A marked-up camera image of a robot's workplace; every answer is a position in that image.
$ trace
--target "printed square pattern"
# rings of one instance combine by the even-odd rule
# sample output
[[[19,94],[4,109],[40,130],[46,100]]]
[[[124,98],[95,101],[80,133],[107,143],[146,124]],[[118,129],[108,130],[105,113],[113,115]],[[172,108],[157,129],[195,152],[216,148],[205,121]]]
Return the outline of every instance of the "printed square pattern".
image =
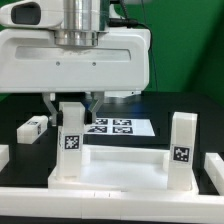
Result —
[[[133,129],[129,127],[113,127],[114,134],[133,134]]]
[[[37,133],[38,135],[41,134],[41,124],[37,127]]]
[[[96,125],[108,125],[108,119],[96,119]]]
[[[121,119],[115,119],[113,120],[113,125],[121,125],[121,126],[131,126],[132,122],[131,120],[121,120]]]
[[[190,148],[174,147],[173,160],[188,163],[190,160]]]
[[[92,126],[89,131],[89,133],[107,133],[107,127],[106,126]]]
[[[37,125],[38,122],[29,121],[27,124],[28,124],[28,125]]]
[[[79,136],[65,136],[65,150],[78,150],[79,141]]]

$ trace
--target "green background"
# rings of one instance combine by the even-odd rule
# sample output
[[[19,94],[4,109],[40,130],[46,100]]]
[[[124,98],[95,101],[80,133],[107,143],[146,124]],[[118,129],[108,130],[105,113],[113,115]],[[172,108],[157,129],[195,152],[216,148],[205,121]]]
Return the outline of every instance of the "green background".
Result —
[[[223,0],[153,0],[145,5],[159,91],[199,92],[224,104],[223,6]],[[128,11],[144,22],[141,6],[129,6]],[[156,91],[153,66],[146,90]]]

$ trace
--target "black tabletop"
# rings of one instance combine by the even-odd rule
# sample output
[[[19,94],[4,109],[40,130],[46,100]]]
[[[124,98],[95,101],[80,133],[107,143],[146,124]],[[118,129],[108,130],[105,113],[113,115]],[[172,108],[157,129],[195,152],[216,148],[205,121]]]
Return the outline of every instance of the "black tabletop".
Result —
[[[58,94],[59,102],[90,104],[84,94]],[[194,173],[200,194],[217,195],[203,169],[206,152],[224,155],[224,108],[209,97],[193,93],[144,93],[126,104],[104,104],[98,117],[150,119],[155,137],[86,135],[85,144],[169,149],[174,112],[197,113]],[[50,115],[41,94],[13,94],[0,102],[0,144],[9,145],[10,162],[0,173],[0,186],[47,188],[56,165],[57,128],[49,126],[33,145],[17,144],[16,129],[33,116]],[[99,220],[0,217],[0,223],[110,223]]]

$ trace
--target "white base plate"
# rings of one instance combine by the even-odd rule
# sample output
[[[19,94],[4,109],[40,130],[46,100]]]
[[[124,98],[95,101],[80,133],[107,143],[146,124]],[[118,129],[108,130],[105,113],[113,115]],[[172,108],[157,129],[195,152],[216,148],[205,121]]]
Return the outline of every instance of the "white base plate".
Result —
[[[50,187],[60,188],[61,185],[63,189],[0,188],[0,215],[224,223],[224,197],[198,195],[194,178],[191,191],[164,189],[165,171],[161,167],[167,151],[126,149],[124,152],[121,148],[97,146],[86,148],[82,183],[71,180],[60,183],[52,174],[49,178]],[[116,169],[111,169],[115,164],[118,165]],[[126,166],[121,173],[128,172],[128,177],[117,176],[121,164]],[[160,181],[154,176],[157,174],[161,178]],[[107,180],[112,179],[109,186],[103,185],[104,177]]]

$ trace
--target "white rectangular block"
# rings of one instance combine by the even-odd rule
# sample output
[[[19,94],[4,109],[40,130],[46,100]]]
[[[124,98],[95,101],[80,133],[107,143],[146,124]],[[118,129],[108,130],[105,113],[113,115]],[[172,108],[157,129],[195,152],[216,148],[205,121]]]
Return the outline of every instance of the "white rectangular block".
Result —
[[[17,129],[17,142],[21,144],[33,144],[46,130],[48,118],[46,116],[34,116]]]
[[[9,162],[9,146],[0,145],[0,172]]]
[[[85,191],[82,198],[83,219],[121,218],[121,192]]]
[[[173,116],[168,189],[189,191],[192,186],[192,165],[197,114],[178,113]]]
[[[206,153],[204,168],[220,195],[224,196],[224,161],[217,153]]]
[[[56,179],[78,181],[82,164],[85,108],[81,103],[60,102],[63,126],[58,128]]]

